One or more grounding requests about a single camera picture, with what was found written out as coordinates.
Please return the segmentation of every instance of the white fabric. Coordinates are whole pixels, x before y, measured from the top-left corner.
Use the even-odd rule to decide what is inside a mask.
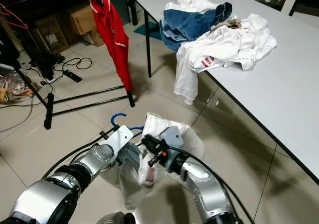
[[[252,69],[277,45],[267,25],[266,19],[250,14],[239,29],[222,26],[196,41],[182,43],[176,54],[174,92],[191,104],[197,96],[197,73],[234,63],[240,63],[243,71]]]
[[[176,3],[169,2],[165,10],[174,9],[187,12],[204,13],[211,9],[216,9],[219,4],[213,4],[209,0],[177,0]]]
[[[187,124],[163,119],[153,113],[147,113],[141,139],[146,134],[150,134],[156,138],[164,129],[172,125],[177,126],[181,133],[184,141],[184,145],[181,148],[197,156],[208,166],[212,167],[213,161],[207,150],[205,150],[204,144]],[[140,146],[139,149],[132,143],[129,145],[131,146],[131,150],[135,149],[135,151],[129,154],[129,152],[121,150],[121,160],[123,163],[121,165],[115,163],[110,169],[101,172],[100,177],[121,190],[125,207],[128,210],[132,210],[139,205],[147,193],[151,192],[154,187],[165,178],[167,172],[165,168],[158,163],[152,168],[149,167],[148,161],[150,161],[154,155],[149,153],[143,145]],[[135,164],[132,160],[140,160],[138,170],[134,168]],[[181,185],[184,185],[177,174],[168,175]]]

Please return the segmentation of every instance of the red hoodie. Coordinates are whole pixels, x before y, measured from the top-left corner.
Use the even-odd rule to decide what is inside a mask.
[[[131,91],[132,83],[128,69],[129,38],[124,32],[121,17],[110,0],[90,0],[90,5],[96,29],[109,50],[116,72],[124,83],[125,89]]]

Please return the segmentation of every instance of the blue jeans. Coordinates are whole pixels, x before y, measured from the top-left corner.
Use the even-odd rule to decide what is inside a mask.
[[[210,30],[210,27],[225,21],[232,12],[232,4],[226,2],[216,10],[208,10],[204,14],[180,10],[165,10],[164,20],[159,23],[160,33],[165,45],[177,51],[185,41],[195,41]]]

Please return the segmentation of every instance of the plastic bag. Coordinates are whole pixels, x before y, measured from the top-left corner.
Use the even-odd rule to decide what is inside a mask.
[[[21,70],[27,79],[31,79]],[[24,83],[23,79],[11,66],[0,64],[0,103],[21,102],[32,97],[32,90]]]

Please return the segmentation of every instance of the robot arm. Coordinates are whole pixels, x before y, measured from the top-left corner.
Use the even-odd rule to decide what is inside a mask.
[[[35,182],[20,195],[10,217],[0,224],[67,224],[81,193],[101,171],[113,164],[119,150],[131,138],[133,133],[123,125],[86,155]],[[176,126],[164,130],[160,140],[146,135],[142,143],[155,154],[149,161],[150,166],[159,162],[169,173],[180,175],[194,195],[204,224],[242,224],[234,215],[235,210],[218,179],[195,159],[168,148],[183,145]]]
[[[20,195],[10,217],[2,224],[68,223],[81,193],[101,171],[112,165],[119,150],[131,138],[133,133],[123,125],[86,155],[35,182]]]
[[[142,139],[147,149],[155,154],[149,161],[163,165],[167,172],[175,172],[193,193],[195,205],[204,224],[242,224],[234,215],[231,202],[218,179],[201,163],[186,154],[170,150],[168,146],[179,148],[183,140],[176,126],[171,126],[159,135],[160,140],[150,135]]]

